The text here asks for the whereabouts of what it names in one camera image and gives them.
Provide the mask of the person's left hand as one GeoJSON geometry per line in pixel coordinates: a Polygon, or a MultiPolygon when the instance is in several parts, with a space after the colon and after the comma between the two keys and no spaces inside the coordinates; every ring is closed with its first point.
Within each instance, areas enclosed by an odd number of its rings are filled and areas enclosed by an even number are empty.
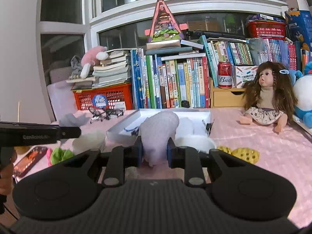
{"type": "Polygon", "coordinates": [[[12,191],[12,176],[14,170],[14,162],[17,159],[17,153],[14,150],[12,153],[10,163],[1,170],[1,179],[0,179],[0,194],[1,195],[9,195],[12,191]]]}

